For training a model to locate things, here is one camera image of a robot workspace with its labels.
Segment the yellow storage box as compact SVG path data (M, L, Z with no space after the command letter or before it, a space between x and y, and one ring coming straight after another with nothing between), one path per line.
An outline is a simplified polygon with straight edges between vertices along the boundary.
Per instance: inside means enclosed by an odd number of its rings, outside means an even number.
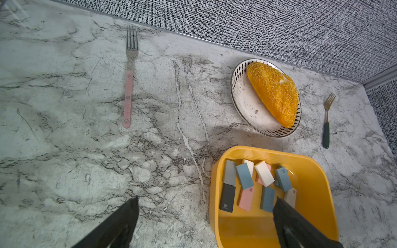
M209 221L220 248L278 248L279 240L272 213L260 209L262 185L254 183L252 208L234 206L233 212L221 210L224 166L227 160L241 164L265 161L276 169L288 169L297 190L295 209L329 239L339 241L338 222L330 185L323 168L312 158L280 151L235 146L214 164L209 195Z

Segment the patterned white bowl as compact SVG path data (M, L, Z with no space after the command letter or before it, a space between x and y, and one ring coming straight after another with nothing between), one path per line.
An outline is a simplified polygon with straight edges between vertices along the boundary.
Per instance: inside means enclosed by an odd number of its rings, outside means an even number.
M283 72L276 65L259 58L251 58L239 63L231 76L231 96L240 117L255 131L268 137L286 137L292 134L301 121L302 109L299 104L291 128L283 127L263 104L247 76L247 67L259 62Z

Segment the black eraser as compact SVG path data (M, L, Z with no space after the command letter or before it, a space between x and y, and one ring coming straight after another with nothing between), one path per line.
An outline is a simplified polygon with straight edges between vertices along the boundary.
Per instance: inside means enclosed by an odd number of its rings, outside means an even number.
M232 213L235 200L236 162L226 160L219 209Z

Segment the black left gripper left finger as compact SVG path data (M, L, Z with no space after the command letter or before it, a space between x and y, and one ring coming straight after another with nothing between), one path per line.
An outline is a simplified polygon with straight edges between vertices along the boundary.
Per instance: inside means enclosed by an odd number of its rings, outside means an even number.
M128 248L139 217L138 198L127 200L75 248Z

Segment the yellow bread loaf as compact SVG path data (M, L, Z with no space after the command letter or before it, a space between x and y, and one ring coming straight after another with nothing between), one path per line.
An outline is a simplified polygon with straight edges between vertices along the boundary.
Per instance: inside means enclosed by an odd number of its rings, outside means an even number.
M299 105L299 93L293 80L260 62L248 65L247 76L276 121L285 128L291 128L295 123Z

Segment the pink handled fork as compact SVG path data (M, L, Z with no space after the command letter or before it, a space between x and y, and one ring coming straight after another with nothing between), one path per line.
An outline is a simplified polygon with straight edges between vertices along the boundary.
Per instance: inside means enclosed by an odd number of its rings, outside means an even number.
M131 125L132 90L134 82L134 64L139 54L138 33L133 26L127 28L126 55L127 73L125 86L125 101L123 114L123 127L128 129Z

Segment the green handled gold fork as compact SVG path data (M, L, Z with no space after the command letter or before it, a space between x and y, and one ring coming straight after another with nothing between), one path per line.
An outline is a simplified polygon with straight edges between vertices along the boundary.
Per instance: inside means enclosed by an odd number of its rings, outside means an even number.
M324 102L325 108L325 122L323 127L323 139L322 139L322 146L325 149L328 149L330 146L330 127L329 127L329 115L328 112L331 108L332 103L334 102L336 95L334 93L330 93L327 99Z

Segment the blue eraser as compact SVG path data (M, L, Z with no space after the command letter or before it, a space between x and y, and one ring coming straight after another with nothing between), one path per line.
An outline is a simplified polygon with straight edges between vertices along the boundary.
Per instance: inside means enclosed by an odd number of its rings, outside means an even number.
M252 176L247 163L236 166L236 173L243 190L254 186Z
M276 181L275 185L279 187L283 192L287 192L292 189L292 183L289 178L289 170L284 166L278 165L276 172Z
M262 186L260 208L263 211L273 213L275 194L276 191L273 188Z

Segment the white eraser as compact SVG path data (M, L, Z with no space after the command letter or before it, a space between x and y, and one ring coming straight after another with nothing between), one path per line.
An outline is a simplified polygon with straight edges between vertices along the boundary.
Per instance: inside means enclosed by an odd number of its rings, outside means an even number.
M275 182L275 179L272 173L269 171L267 163L265 161L259 162L254 166L254 168L256 170L256 173L259 174L259 177L264 184L263 186L268 187Z
M249 160L246 160L246 159L243 159L242 163L246 163L247 164L247 167L249 169L250 175L252 177L253 176L253 171L254 171L254 163L252 161L249 161Z
M296 206L296 196L297 190L294 188L289 189L284 193L284 200L292 207L295 208Z

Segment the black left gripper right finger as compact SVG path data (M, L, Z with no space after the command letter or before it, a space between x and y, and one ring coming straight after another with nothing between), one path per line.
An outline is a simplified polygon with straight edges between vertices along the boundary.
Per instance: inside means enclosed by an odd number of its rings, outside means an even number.
M274 223L282 248L341 248L327 238L285 200L278 198L273 210Z

